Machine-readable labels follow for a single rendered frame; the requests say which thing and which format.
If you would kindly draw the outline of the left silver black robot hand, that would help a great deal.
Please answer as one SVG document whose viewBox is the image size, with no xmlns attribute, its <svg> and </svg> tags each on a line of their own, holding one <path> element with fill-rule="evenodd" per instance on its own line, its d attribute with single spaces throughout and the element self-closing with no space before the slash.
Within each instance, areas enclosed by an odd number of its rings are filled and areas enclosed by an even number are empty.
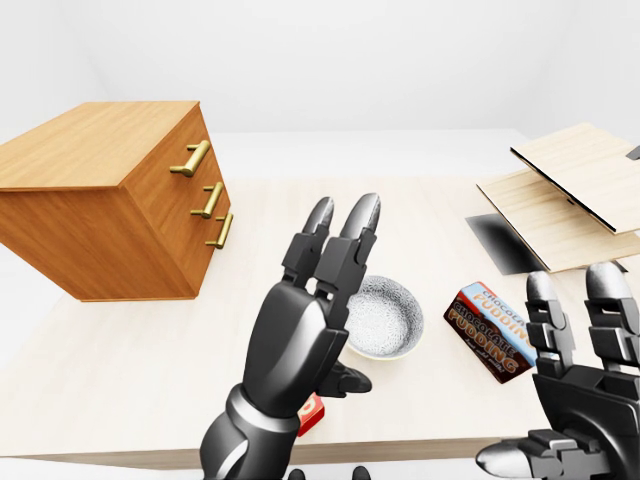
<svg viewBox="0 0 640 480">
<path fill-rule="evenodd" d="M 348 337 L 348 301 L 358 292 L 381 209 L 362 196 L 339 236 L 334 203 L 322 198 L 286 252 L 284 275 L 266 295 L 250 338 L 242 388 L 262 413 L 286 418 L 318 390 Z"/>
</svg>

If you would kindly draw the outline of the chocolate pudding box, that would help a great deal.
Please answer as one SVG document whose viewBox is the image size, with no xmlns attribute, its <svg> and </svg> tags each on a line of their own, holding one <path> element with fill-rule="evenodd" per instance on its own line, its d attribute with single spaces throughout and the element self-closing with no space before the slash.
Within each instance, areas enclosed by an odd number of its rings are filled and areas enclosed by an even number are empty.
<svg viewBox="0 0 640 480">
<path fill-rule="evenodd" d="M 499 383 L 535 366 L 528 321 L 484 283 L 463 287 L 443 317 Z"/>
</svg>

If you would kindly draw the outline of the wooden cabinet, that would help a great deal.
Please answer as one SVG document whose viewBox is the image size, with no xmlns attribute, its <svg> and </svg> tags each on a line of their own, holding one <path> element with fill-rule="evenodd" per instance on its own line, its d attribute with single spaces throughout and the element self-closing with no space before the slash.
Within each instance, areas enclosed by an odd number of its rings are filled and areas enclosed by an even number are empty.
<svg viewBox="0 0 640 480">
<path fill-rule="evenodd" d="M 189 299 L 125 182 L 195 104 L 84 103 L 0 145 L 0 243 L 82 301 Z"/>
</svg>

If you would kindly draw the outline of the pale wooden base board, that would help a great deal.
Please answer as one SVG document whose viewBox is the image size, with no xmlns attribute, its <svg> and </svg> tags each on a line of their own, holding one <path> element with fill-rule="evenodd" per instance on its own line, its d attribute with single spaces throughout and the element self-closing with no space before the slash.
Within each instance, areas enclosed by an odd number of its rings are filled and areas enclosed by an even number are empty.
<svg viewBox="0 0 640 480">
<path fill-rule="evenodd" d="M 530 170 L 478 188 L 550 272 L 640 254 L 639 236 L 611 233 Z"/>
</svg>

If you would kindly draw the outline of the patterned grey white bowl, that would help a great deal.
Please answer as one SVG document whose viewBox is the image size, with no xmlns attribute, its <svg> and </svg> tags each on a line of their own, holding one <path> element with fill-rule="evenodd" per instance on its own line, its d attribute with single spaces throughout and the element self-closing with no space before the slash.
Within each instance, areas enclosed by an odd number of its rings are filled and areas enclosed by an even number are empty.
<svg viewBox="0 0 640 480">
<path fill-rule="evenodd" d="M 406 356 L 421 340 L 424 317 L 420 304 L 400 283 L 366 276 L 348 302 L 347 345 L 374 360 Z"/>
</svg>

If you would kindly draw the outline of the small red box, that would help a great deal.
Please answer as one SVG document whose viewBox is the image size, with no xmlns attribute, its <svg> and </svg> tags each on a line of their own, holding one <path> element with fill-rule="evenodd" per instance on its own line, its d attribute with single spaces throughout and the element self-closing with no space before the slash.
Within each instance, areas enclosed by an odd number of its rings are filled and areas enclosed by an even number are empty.
<svg viewBox="0 0 640 480">
<path fill-rule="evenodd" d="M 300 426 L 297 436 L 302 437 L 311 430 L 325 415 L 325 406 L 319 395 L 313 392 L 298 411 Z"/>
</svg>

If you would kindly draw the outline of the wide wooden drawer front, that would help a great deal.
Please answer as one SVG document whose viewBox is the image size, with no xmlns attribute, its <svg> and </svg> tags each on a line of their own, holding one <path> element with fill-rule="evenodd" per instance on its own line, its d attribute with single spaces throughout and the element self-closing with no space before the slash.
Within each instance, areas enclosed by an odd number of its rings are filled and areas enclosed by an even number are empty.
<svg viewBox="0 0 640 480">
<path fill-rule="evenodd" d="M 200 106 L 191 110 L 173 127 L 138 168 L 127 178 L 125 186 L 145 217 L 161 234 L 178 237 L 176 230 L 191 209 L 201 208 L 209 194 L 204 186 L 221 180 L 214 149 L 210 148 L 193 177 L 171 173 L 169 168 L 184 165 L 192 152 L 189 144 L 208 140 Z"/>
</svg>

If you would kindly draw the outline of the pale wooden board black edge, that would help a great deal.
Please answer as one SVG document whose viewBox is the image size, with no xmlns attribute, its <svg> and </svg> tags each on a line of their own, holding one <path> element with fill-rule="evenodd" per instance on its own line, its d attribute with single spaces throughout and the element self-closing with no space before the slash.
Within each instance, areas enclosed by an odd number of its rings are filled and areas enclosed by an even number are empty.
<svg viewBox="0 0 640 480">
<path fill-rule="evenodd" d="M 640 145 L 581 123 L 511 151 L 613 233 L 640 231 Z"/>
</svg>

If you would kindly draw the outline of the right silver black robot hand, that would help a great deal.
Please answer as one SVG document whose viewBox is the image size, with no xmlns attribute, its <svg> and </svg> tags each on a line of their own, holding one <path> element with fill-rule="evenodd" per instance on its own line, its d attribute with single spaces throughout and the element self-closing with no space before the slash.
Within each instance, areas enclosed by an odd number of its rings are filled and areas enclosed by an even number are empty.
<svg viewBox="0 0 640 480">
<path fill-rule="evenodd" d="M 640 480 L 640 309 L 623 274 L 611 262 L 586 272 L 600 368 L 573 362 L 570 323 L 549 275 L 531 273 L 526 288 L 533 381 L 550 426 L 485 447 L 476 464 L 502 478 Z"/>
</svg>

